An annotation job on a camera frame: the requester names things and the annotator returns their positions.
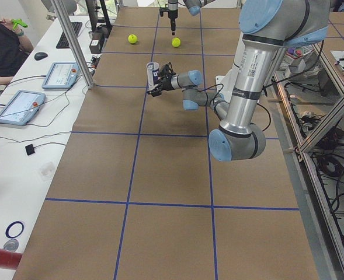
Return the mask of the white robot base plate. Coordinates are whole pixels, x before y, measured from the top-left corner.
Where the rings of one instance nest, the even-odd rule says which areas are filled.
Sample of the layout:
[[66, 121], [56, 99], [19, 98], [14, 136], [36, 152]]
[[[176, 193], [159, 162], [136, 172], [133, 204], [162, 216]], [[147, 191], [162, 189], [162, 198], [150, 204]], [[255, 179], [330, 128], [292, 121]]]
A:
[[219, 92], [221, 97], [226, 101], [230, 102], [232, 87], [230, 79], [224, 75], [218, 75], [215, 77], [216, 92]]

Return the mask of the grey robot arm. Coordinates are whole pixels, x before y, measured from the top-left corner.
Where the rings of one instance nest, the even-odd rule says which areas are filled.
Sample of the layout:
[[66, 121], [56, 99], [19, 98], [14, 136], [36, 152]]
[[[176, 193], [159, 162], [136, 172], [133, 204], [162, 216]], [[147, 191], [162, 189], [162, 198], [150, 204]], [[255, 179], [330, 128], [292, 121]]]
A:
[[[187, 8], [192, 16], [196, 16], [200, 13], [201, 9], [208, 4], [214, 2], [214, 0], [186, 0], [183, 1], [183, 5]], [[170, 20], [171, 33], [174, 36], [176, 32], [176, 19], [178, 18], [178, 0], [168, 0], [164, 7], [159, 8], [159, 15], [163, 17], [166, 13]]]
[[222, 162], [252, 159], [265, 149], [266, 138], [252, 117], [268, 75], [274, 73], [275, 55], [281, 48], [300, 47], [325, 39], [330, 1], [246, 1], [239, 15], [244, 49], [237, 65], [231, 99], [220, 94], [199, 94], [199, 71], [176, 74], [164, 65], [158, 81], [147, 93], [181, 89], [185, 110], [209, 106], [220, 119], [209, 134], [213, 157]]

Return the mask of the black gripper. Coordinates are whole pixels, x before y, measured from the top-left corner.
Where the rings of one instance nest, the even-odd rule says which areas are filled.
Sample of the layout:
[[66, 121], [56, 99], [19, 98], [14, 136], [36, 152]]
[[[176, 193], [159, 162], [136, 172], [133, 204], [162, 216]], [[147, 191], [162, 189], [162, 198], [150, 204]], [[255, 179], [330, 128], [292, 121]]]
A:
[[178, 9], [175, 10], [168, 10], [168, 18], [170, 19], [171, 22], [171, 32], [172, 35], [175, 35], [175, 31], [176, 31], [176, 19], [178, 18]]
[[157, 97], [162, 94], [163, 90], [166, 90], [166, 91], [174, 90], [174, 87], [172, 86], [172, 77], [173, 75], [159, 77], [157, 81], [157, 85], [155, 86], [155, 89], [148, 90], [147, 94], [151, 95], [152, 97]]

